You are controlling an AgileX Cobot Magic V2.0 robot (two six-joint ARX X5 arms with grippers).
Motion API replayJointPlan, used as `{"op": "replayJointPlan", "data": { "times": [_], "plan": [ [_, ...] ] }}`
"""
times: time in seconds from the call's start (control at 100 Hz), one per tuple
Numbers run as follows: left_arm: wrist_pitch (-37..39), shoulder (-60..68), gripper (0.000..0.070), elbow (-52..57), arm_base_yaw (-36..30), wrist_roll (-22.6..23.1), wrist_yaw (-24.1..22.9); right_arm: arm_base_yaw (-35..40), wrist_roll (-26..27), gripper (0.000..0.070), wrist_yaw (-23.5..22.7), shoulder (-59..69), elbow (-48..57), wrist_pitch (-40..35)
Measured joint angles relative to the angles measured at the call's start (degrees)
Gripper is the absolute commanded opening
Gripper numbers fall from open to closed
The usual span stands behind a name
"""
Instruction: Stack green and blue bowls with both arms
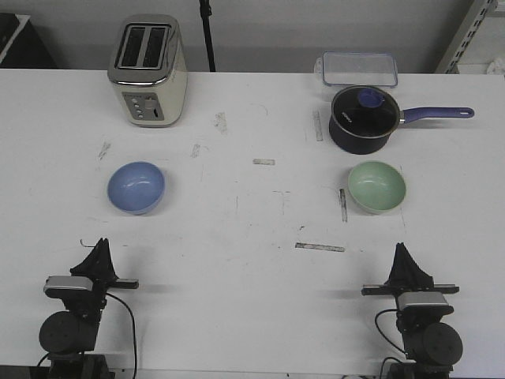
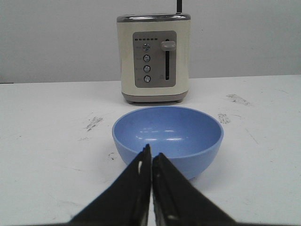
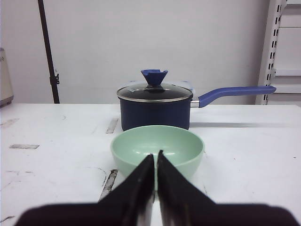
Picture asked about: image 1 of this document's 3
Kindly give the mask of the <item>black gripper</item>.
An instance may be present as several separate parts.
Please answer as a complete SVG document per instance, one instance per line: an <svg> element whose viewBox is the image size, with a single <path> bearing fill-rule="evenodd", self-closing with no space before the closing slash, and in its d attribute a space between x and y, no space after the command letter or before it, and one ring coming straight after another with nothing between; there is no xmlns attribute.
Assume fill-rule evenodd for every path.
<svg viewBox="0 0 505 379"><path fill-rule="evenodd" d="M433 285L433 278L424 272L410 255L409 250L403 242L399 242L395 247L395 255L391 271L388 276L390 285ZM395 299L396 326L400 332L416 332L438 323L441 319L455 310L452 305L447 307L413 307L400 311L397 306L397 298L405 292L429 291L440 292L445 295L454 295L459 292L459 286L455 284L435 284L433 287L392 287L386 284L364 285L361 289L363 296L392 296Z"/></svg>
<svg viewBox="0 0 505 379"><path fill-rule="evenodd" d="M117 277L110 255L110 244L107 238L101 238L86 258L77 266L70 269L72 276L101 276ZM116 279L112 282L92 280L93 288L89 295L78 295L77 298L63 299L66 309L77 316L99 316L107 304L106 296L109 289L137 289L137 279Z"/></svg>

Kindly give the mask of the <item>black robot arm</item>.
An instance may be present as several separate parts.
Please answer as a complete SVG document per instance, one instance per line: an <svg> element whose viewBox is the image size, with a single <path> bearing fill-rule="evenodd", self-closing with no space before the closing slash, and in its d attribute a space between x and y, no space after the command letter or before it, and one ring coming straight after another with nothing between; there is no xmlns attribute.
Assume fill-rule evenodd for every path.
<svg viewBox="0 0 505 379"><path fill-rule="evenodd" d="M387 312L396 316L403 346L391 346L404 354L405 361L386 357L382 363L391 362L388 369L380 367L380 378L449 378L453 365L463 353L458 332L443 323L442 318L454 312L446 295L459 292L455 284L436 284L410 255L404 243L395 247L395 255L388 279L383 284L364 285L364 296L392 296L395 308L382 310L374 317Z"/></svg>
<svg viewBox="0 0 505 379"><path fill-rule="evenodd" d="M110 289L137 289L139 282L117 276L107 238L101 238L67 276L48 276L43 293L65 309L50 315L39 330L39 343L50 367L47 378L114 378L104 355L95 354L107 299L125 302Z"/></svg>

